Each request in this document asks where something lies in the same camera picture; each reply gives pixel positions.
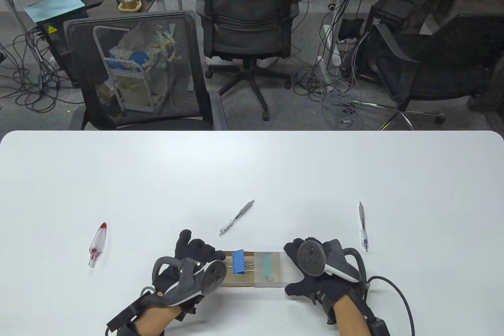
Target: black mesh chair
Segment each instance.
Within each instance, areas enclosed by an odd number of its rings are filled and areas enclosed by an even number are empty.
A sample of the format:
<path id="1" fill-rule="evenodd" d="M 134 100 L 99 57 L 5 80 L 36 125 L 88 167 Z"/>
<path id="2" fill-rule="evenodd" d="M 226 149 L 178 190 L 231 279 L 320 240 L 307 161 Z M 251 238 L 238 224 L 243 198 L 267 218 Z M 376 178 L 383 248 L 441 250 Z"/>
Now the black mesh chair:
<path id="1" fill-rule="evenodd" d="M 395 110 L 380 130 L 398 115 L 412 130 L 415 127 L 409 114 L 435 116 L 436 123 L 441 124 L 446 114 L 408 110 L 409 102 L 484 93 L 504 51 L 503 30 L 502 14 L 458 15 L 434 35 L 392 35 L 386 25 L 375 25 L 367 43 L 369 66 L 378 74 L 397 107 L 352 102 Z"/>
<path id="2" fill-rule="evenodd" d="M 282 78 L 290 88 L 290 75 L 259 68 L 256 61 L 290 55 L 292 20 L 299 14 L 297 0 L 196 0 L 196 13 L 201 16 L 205 56 L 243 60 L 242 68 L 212 65 L 205 76 L 212 77 L 213 71 L 237 72 L 219 94 L 242 80 L 249 82 L 263 107 L 263 120 L 269 120 L 268 105 L 255 77 Z"/>
<path id="3" fill-rule="evenodd" d="M 81 19 L 65 24 L 85 106 L 70 129 L 225 130 L 209 93 L 190 12 Z"/>

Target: gray carpet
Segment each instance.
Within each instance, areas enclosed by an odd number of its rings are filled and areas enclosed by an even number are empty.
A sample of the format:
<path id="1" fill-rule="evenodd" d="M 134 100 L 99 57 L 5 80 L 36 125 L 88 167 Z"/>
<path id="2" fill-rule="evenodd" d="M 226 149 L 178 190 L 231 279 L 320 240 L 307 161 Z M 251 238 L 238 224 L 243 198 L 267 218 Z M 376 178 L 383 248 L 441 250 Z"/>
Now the gray carpet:
<path id="1" fill-rule="evenodd" d="M 18 3 L 23 3 L 27 0 L 15 0 Z M 301 48 L 301 52 L 297 53 L 295 58 L 279 61 L 271 66 L 278 71 L 294 73 L 302 66 L 302 61 L 313 63 L 317 49 L 320 44 L 320 38 L 317 32 L 320 27 L 322 18 L 327 12 L 327 4 L 330 0 L 310 0 L 309 12 L 295 31 L 292 37 L 292 44 Z M 363 0 L 359 15 L 364 16 L 369 12 L 369 7 L 376 0 Z M 169 6 L 175 8 L 176 1 L 168 0 Z M 352 0 L 347 18 L 354 18 L 358 7 L 359 0 Z M 194 0 L 184 0 L 184 8 L 194 9 Z M 1 11 L 0 19 L 2 19 L 2 28 L 0 30 L 0 42 L 4 45 L 10 44 L 14 36 L 21 34 L 21 29 L 11 16 Z M 300 16 L 295 20 L 295 24 L 301 20 L 301 17 L 306 11 L 306 1 L 301 3 Z M 198 41 L 200 51 L 202 52 L 203 32 L 198 28 Z M 22 50 L 22 45 L 19 45 L 18 50 Z M 36 79 L 38 68 L 35 60 L 30 52 L 25 58 L 25 66 L 31 71 L 32 80 Z M 10 75 L 11 70 L 6 69 L 11 67 L 7 62 L 0 66 L 0 75 Z M 219 89 L 226 80 L 228 75 L 223 73 L 215 73 L 212 79 L 207 79 L 208 89 Z M 230 90 L 223 96 L 223 104 L 228 120 L 228 127 L 231 130 L 334 130 L 342 129 L 344 125 L 328 123 L 325 120 L 324 114 L 321 111 L 321 104 L 309 100 L 306 96 L 297 95 L 292 89 L 284 89 L 283 82 L 273 79 L 258 79 L 258 84 L 261 87 L 266 102 L 270 109 L 271 119 L 269 122 L 263 122 L 261 119 L 261 106 L 259 101 L 254 96 L 253 91 L 247 83 L 242 82 L 234 89 Z M 11 79 L 0 78 L 0 97 L 12 93 L 18 84 Z M 385 93 L 384 89 L 377 84 L 368 84 L 360 82 L 358 90 L 352 91 L 352 97 L 362 99 L 368 102 L 379 102 L 382 104 L 393 104 Z M 58 98 L 69 102 L 79 102 L 82 100 L 81 93 L 78 89 L 62 89 L 58 93 Z M 465 103 L 467 98 L 457 100 L 445 100 L 438 102 L 412 102 L 412 109 L 439 111 L 447 113 L 446 123 L 436 125 L 431 117 L 412 116 L 414 123 L 421 130 L 488 130 L 490 129 L 484 115 L 468 111 Z M 45 98 L 36 104 L 38 109 L 50 104 L 51 100 Z M 15 98 L 0 99 L 0 138 L 6 133 L 13 130 L 64 130 L 68 127 L 72 113 L 77 105 L 57 102 L 56 107 L 49 113 L 37 114 L 30 111 L 24 106 L 16 104 Z M 378 129 L 380 124 L 385 122 L 391 113 L 386 111 L 374 111 L 367 109 L 359 109 L 357 117 L 360 120 L 351 124 L 349 129 Z M 407 129 L 406 124 L 401 120 L 394 122 L 391 130 Z"/>

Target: white table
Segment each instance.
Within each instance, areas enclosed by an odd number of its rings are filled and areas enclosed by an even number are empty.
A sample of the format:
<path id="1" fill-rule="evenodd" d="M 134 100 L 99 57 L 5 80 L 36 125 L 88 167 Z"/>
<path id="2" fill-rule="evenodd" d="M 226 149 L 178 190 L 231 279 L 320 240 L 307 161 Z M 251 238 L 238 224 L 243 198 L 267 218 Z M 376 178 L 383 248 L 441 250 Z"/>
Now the white table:
<path id="1" fill-rule="evenodd" d="M 361 251 L 370 276 L 399 286 L 417 335 L 502 334 L 504 143 L 493 132 L 16 131 L 0 144 L 0 167 L 5 335 L 103 334 L 183 228 L 224 250 L 337 237 Z M 106 251 L 89 268 L 103 221 Z M 393 289 L 373 282 L 369 303 L 392 335 L 409 334 Z M 337 333 L 320 306 L 282 289 L 221 288 L 169 326 L 190 334 Z"/>

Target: human hand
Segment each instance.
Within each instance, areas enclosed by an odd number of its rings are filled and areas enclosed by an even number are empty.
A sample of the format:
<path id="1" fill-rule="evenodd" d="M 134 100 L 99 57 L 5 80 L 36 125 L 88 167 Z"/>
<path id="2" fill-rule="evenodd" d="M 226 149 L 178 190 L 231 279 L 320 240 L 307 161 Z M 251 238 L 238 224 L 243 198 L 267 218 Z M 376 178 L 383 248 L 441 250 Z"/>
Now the human hand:
<path id="1" fill-rule="evenodd" d="M 306 240 L 313 240 L 322 245 L 320 241 L 315 238 L 307 238 Z M 318 301 L 322 304 L 324 312 L 328 315 L 332 324 L 334 317 L 333 305 L 345 296 L 351 289 L 357 287 L 357 284 L 348 282 L 335 275 L 328 275 L 323 273 L 318 277 L 313 277 L 305 273 L 297 262 L 297 252 L 299 247 L 305 240 L 297 238 L 292 243 L 287 243 L 284 246 L 284 251 L 292 260 L 295 266 L 303 273 L 304 278 L 300 282 L 288 284 L 285 287 L 285 293 L 289 296 L 304 296 L 309 298 L 313 304 Z"/>
<path id="2" fill-rule="evenodd" d="M 183 230 L 176 243 L 174 257 L 178 260 L 191 258 L 205 265 L 214 260 L 224 260 L 226 255 L 220 250 L 216 251 L 213 246 L 206 244 L 201 239 L 191 240 L 191 231 Z M 154 279 L 152 284 L 158 294 L 164 294 L 179 279 L 180 271 L 176 266 L 170 265 Z M 203 297 L 203 295 L 198 295 L 180 304 L 182 318 L 186 313 L 194 314 L 196 312 L 195 305 L 200 303 Z"/>

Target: pen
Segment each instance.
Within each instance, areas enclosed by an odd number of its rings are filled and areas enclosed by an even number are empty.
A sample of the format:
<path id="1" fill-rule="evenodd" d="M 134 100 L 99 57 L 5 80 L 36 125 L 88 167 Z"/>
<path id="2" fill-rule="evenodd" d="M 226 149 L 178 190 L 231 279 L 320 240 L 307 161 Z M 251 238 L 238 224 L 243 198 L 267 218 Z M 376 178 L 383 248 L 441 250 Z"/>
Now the pen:
<path id="1" fill-rule="evenodd" d="M 368 250 L 369 243 L 367 242 L 366 218 L 364 217 L 364 206 L 359 202 L 359 218 L 360 218 L 360 241 L 364 249 Z"/>
<path id="2" fill-rule="evenodd" d="M 90 258 L 89 258 L 89 266 L 93 267 L 96 257 L 103 252 L 103 248 L 105 247 L 105 239 L 107 236 L 107 224 L 103 222 L 99 229 L 96 231 L 96 235 L 91 242 L 91 246 L 89 248 Z"/>
<path id="3" fill-rule="evenodd" d="M 238 219 L 240 219 L 240 218 L 243 216 L 243 214 L 245 214 L 245 213 L 248 211 L 248 209 L 250 209 L 250 208 L 252 207 L 252 205 L 254 204 L 254 201 L 255 201 L 255 200 L 254 200 L 254 199 L 252 199 L 252 201 L 250 201 L 249 203 L 247 203 L 247 204 L 243 207 L 243 209 L 241 209 L 241 210 L 238 212 L 238 214 L 236 214 L 236 217 L 234 217 L 233 219 L 229 219 L 229 222 L 228 222 L 228 223 L 226 223 L 224 226 L 222 226 L 222 227 L 220 228 L 220 230 L 219 230 L 219 236 L 224 235 L 224 234 L 225 234 L 225 233 L 226 233 L 226 232 L 227 232 L 227 231 L 228 231 L 228 230 L 232 227 L 232 225 L 233 225 L 233 224 L 235 224 L 235 223 L 236 223 L 236 221 L 237 221 Z"/>

